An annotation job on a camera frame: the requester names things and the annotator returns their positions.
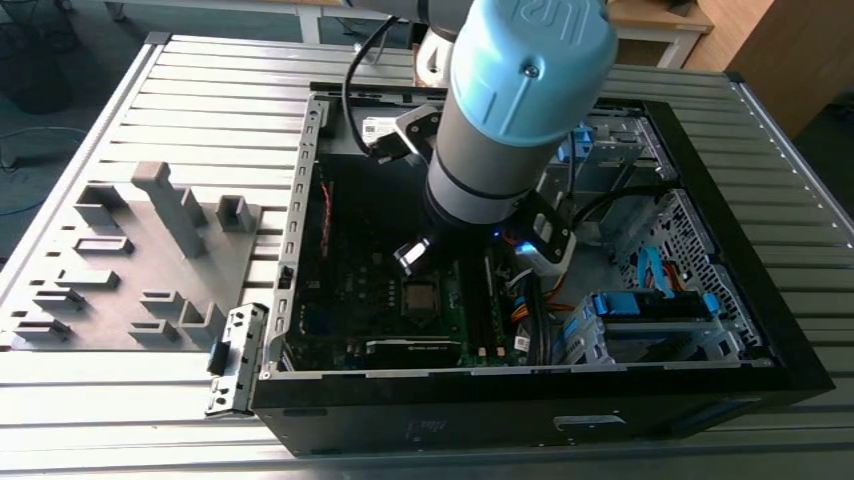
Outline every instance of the black cable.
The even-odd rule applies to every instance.
[[[596,198],[593,198],[587,205],[584,205],[575,215],[572,216],[572,221],[569,222],[569,230],[575,230],[577,226],[592,216],[593,213],[601,208],[613,203],[623,197],[629,197],[633,195],[643,195],[649,197],[657,197],[667,193],[668,190],[677,188],[679,184],[676,182],[664,182],[657,185],[637,185],[633,187],[624,187],[619,190],[612,190],[607,193],[603,193]]]
[[[551,327],[543,302],[543,290],[539,277],[529,274],[524,282],[524,306],[531,318],[531,350],[536,351],[535,365],[551,365]]]
[[[356,146],[358,147],[358,150],[361,150],[361,153],[364,153],[368,157],[372,157],[374,155],[374,151],[364,143],[364,139],[361,138],[361,132],[358,132],[358,126],[356,125],[356,120],[352,117],[352,107],[349,105],[349,84],[352,82],[352,76],[356,73],[356,68],[358,67],[358,64],[361,63],[361,60],[364,59],[365,55],[368,54],[370,47],[376,43],[376,40],[378,40],[378,37],[382,36],[385,31],[391,28],[391,26],[395,23],[397,23],[397,17],[388,17],[385,22],[378,26],[376,31],[370,34],[368,39],[364,41],[364,45],[361,46],[361,49],[356,52],[356,56],[353,57],[352,62],[349,63],[349,68],[346,69],[346,75],[344,75],[344,83],[341,84],[341,106],[344,109],[344,118],[346,118],[346,123],[349,124],[349,132],[352,133],[352,139],[356,142]]]

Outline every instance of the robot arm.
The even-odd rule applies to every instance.
[[[525,208],[557,146],[596,101],[616,34],[601,0],[345,3],[435,22],[433,31],[433,25],[459,30],[424,192],[431,224],[397,252],[412,272],[431,252],[457,256],[465,245],[481,245]],[[569,233],[555,227],[548,237],[565,238],[536,232],[543,239],[533,243],[537,250],[549,244],[559,263],[553,252],[565,256],[567,249],[555,241],[569,243]]]

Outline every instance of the metal case frame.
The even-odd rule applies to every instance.
[[[400,95],[395,106],[415,106],[413,98],[439,101],[444,94],[441,90],[407,87],[353,90],[361,104],[381,104],[380,94]],[[314,97],[308,102],[293,202],[304,201],[308,194],[308,183],[300,187],[300,176],[309,175],[302,168],[310,168],[317,130],[325,121],[314,102],[324,99],[333,100]],[[294,455],[684,437],[748,411],[792,404],[834,388],[669,106],[600,101],[641,109],[649,119],[711,234],[715,260],[727,266],[777,364],[701,371],[648,368],[548,374],[545,369],[543,374],[492,372],[393,378],[337,372],[286,380],[270,378],[261,367],[252,411]],[[290,215],[294,210],[298,212],[298,207],[290,209]],[[288,228],[285,232],[285,265],[285,259],[298,258],[298,241],[293,238],[301,235],[290,219],[288,225],[294,230]],[[290,306],[286,301],[281,303],[282,299],[277,290],[268,335],[270,329],[274,333],[278,318],[289,315]],[[273,358],[264,352],[262,363],[269,364]]]

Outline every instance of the wooden table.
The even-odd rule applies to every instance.
[[[653,55],[649,66],[681,68],[700,36],[711,31],[713,24],[699,7],[693,6],[688,16],[680,17],[667,11],[667,3],[665,0],[611,0],[607,8],[620,40],[665,44],[660,50],[648,49]],[[644,50],[647,47],[641,44],[620,42],[617,61],[625,56],[643,56]]]

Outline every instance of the blue led light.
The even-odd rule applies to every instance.
[[[516,247],[516,253],[536,253],[536,247],[531,245],[531,242],[524,242]]]

